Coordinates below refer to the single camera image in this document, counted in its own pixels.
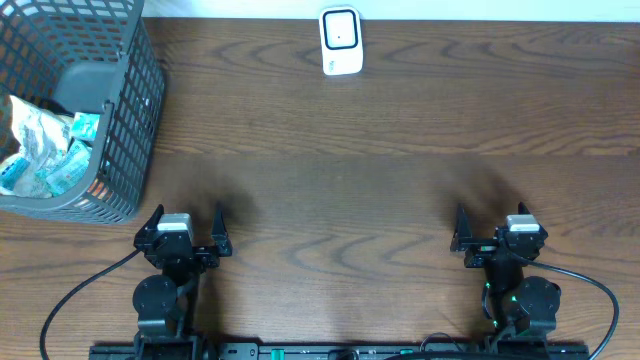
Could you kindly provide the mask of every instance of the wood grain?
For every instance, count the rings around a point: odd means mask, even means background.
[[[225,207],[236,254],[208,273],[198,326],[214,338],[419,341],[487,330],[482,272],[449,254],[455,205],[490,231],[524,200],[541,261],[605,282],[622,315],[602,358],[640,334],[640,31],[630,24],[365,22],[362,73],[322,75],[317,23],[146,19],[167,70],[138,218],[122,226],[2,213],[0,358],[38,358],[54,304],[124,257],[158,203],[207,241]],[[142,257],[78,293],[52,358],[130,341]],[[611,310],[563,290],[554,339],[592,349]]]

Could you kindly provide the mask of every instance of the black cable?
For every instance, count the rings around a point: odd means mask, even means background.
[[[582,281],[585,281],[597,287],[598,289],[604,291],[607,295],[609,295],[609,298],[611,299],[611,303],[613,304],[613,318],[611,319],[611,325],[609,326],[609,330],[607,331],[607,334],[604,336],[604,339],[602,339],[602,342],[600,343],[600,345],[598,345],[598,347],[596,347],[593,353],[589,355],[589,360],[595,359],[600,354],[600,352],[602,352],[604,347],[607,346],[607,344],[611,340],[611,337],[613,337],[613,332],[616,330],[616,326],[618,326],[618,317],[620,317],[620,306],[618,305],[618,299],[616,299],[616,295],[613,293],[613,291],[609,290],[609,288],[606,287],[604,284],[596,280],[593,280],[592,278],[587,277],[585,275],[582,275],[573,271],[565,270],[559,267],[555,267],[547,264],[541,264],[535,261],[531,261],[529,259],[525,259],[522,256],[511,251],[511,249],[509,249],[509,246],[505,246],[505,248],[507,249],[511,257],[518,260],[522,264],[531,265],[531,266],[538,267],[540,269],[551,270],[551,271],[558,272],[560,274],[572,276],[576,279],[580,279]]]
[[[487,306],[487,296],[489,295],[489,283],[486,283],[482,288],[482,312],[484,317],[491,320],[491,314],[489,313],[489,307]]]
[[[489,344],[489,352],[497,353],[498,352],[498,342],[502,340],[502,338],[513,330],[513,326],[505,326],[504,329],[500,330],[498,335],[493,338],[493,341]]]
[[[47,318],[47,320],[44,322],[44,325],[42,326],[42,331],[40,332],[40,355],[42,356],[43,360],[49,360],[49,355],[47,355],[47,347],[45,345],[45,341],[47,339],[47,331],[49,330],[49,325],[51,325],[51,321],[53,321],[53,317],[56,316],[56,314],[58,313],[58,311],[60,311],[62,306],[66,304],[67,301],[69,301],[69,299],[71,299],[73,295],[75,295],[78,291],[82,290],[85,286],[91,284],[92,282],[96,281],[100,277],[107,275],[111,271],[124,265],[127,261],[133,259],[133,257],[138,255],[139,252],[140,250],[136,250],[132,252],[131,254],[127,255],[124,259],[118,261],[117,263],[109,266],[108,268],[102,270],[101,272],[81,282],[80,285],[76,286],[75,288],[73,288],[73,290],[69,291],[69,293],[65,295],[65,297],[62,298],[62,300],[60,300],[60,302],[53,308],[53,310],[51,310],[51,313],[49,314],[49,317]]]
[[[519,356],[510,354],[471,353],[459,351],[427,351],[419,353],[400,354],[385,360],[431,360],[431,359],[460,359],[460,360],[540,360],[539,357]]]
[[[133,353],[135,354],[136,358],[140,356],[140,350],[142,350],[142,345],[140,344],[141,341],[142,341],[142,333],[138,331],[133,336]]]
[[[425,351],[425,350],[426,350],[426,346],[427,346],[427,344],[429,343],[429,341],[430,341],[432,338],[434,338],[435,336],[439,336],[439,335],[442,335],[442,336],[448,337],[448,338],[449,338],[449,340],[451,340],[451,342],[453,343],[453,345],[455,345],[455,346],[456,346],[456,348],[458,348],[458,351],[463,351],[463,350],[462,350],[462,348],[460,347],[460,345],[458,345],[458,343],[457,343],[455,340],[453,340],[453,338],[452,338],[449,334],[447,334],[447,333],[443,333],[443,332],[437,332],[437,333],[433,333],[433,334],[431,334],[431,335],[427,336],[427,337],[422,341],[422,344],[420,344],[420,351]]]

